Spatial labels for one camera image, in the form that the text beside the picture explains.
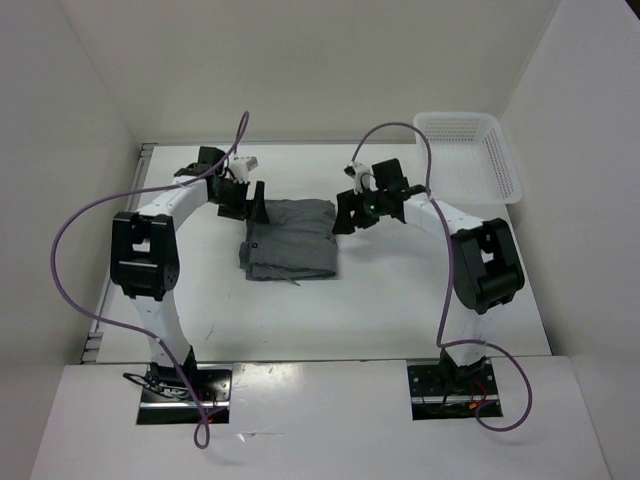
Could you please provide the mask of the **grey shorts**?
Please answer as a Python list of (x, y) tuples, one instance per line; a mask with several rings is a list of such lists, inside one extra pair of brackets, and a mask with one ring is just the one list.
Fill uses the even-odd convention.
[(249, 221), (239, 263), (249, 281), (332, 279), (338, 274), (338, 243), (332, 229), (333, 202), (322, 199), (267, 200), (267, 224)]

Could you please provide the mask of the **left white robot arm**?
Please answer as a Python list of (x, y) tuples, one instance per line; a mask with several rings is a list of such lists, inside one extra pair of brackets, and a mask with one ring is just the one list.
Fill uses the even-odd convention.
[(268, 223), (265, 184), (259, 181), (248, 198), (254, 156), (227, 155), (202, 146), (196, 162), (175, 172), (168, 190), (136, 211), (115, 215), (112, 222), (110, 277), (138, 312), (148, 338), (151, 363), (145, 376), (125, 377), (165, 398), (185, 400), (196, 394), (200, 376), (193, 347), (183, 333), (173, 290), (180, 261), (176, 233), (207, 203), (235, 220)]

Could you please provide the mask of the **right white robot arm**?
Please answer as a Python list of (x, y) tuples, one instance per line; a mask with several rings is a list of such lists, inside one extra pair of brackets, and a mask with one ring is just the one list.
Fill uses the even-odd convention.
[(460, 393), (480, 375), (487, 341), (503, 307), (524, 286), (524, 273), (508, 224), (482, 220), (410, 184), (400, 162), (354, 162), (345, 174), (351, 189), (337, 196), (336, 235), (367, 229), (385, 216), (445, 242), (448, 284), (444, 318), (436, 334), (438, 378), (447, 393)]

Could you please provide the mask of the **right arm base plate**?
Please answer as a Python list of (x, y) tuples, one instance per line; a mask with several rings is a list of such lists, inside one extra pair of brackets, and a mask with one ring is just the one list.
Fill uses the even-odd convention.
[(492, 365), (487, 363), (471, 380), (446, 387), (437, 360), (407, 364), (413, 421), (502, 417)]

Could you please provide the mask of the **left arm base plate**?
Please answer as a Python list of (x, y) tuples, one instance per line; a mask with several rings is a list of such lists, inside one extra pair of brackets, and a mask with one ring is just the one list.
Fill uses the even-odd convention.
[[(128, 374), (142, 389), (136, 424), (196, 425), (200, 415), (187, 389), (180, 383), (150, 384), (150, 373), (144, 376)], [(233, 379), (231, 364), (199, 364), (193, 386), (197, 397), (209, 415), (209, 424), (227, 424)]]

